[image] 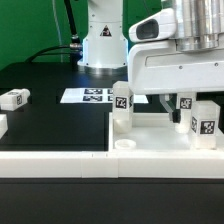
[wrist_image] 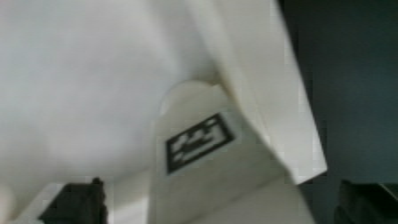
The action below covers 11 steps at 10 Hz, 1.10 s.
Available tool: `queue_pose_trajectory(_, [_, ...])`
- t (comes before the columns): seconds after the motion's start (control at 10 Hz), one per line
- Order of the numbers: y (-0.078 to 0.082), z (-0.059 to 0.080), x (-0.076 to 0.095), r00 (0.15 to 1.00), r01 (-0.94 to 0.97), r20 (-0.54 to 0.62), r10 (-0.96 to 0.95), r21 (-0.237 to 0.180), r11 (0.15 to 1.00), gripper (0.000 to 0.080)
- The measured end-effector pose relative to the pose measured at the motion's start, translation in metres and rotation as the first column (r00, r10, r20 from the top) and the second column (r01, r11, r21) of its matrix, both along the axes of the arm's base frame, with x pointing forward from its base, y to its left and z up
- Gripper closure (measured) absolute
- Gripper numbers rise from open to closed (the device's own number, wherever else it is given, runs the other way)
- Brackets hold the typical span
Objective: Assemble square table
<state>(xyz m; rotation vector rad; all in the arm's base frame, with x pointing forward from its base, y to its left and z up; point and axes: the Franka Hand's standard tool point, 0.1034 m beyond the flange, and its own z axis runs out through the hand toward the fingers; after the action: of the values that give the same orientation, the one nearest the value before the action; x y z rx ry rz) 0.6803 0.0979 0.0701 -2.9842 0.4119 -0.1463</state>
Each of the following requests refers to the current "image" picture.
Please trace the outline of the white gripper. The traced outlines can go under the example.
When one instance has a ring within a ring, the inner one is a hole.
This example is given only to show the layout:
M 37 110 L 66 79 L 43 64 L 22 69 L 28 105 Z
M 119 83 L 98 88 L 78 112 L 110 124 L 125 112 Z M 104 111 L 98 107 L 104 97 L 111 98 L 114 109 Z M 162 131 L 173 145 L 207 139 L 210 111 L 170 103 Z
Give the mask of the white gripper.
M 160 94 L 175 122 L 176 108 L 168 94 L 224 91 L 224 44 L 193 52 L 178 52 L 171 40 L 136 44 L 129 52 L 128 83 L 135 94 Z

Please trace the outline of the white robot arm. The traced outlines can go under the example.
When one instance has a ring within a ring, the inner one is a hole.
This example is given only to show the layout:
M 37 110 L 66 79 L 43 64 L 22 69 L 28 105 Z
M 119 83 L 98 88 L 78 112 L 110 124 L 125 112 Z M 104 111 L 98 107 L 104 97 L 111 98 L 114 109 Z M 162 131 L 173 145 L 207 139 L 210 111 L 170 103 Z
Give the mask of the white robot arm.
M 161 0 L 162 9 L 122 32 L 123 0 L 87 0 L 78 65 L 128 72 L 136 94 L 224 91 L 224 0 Z

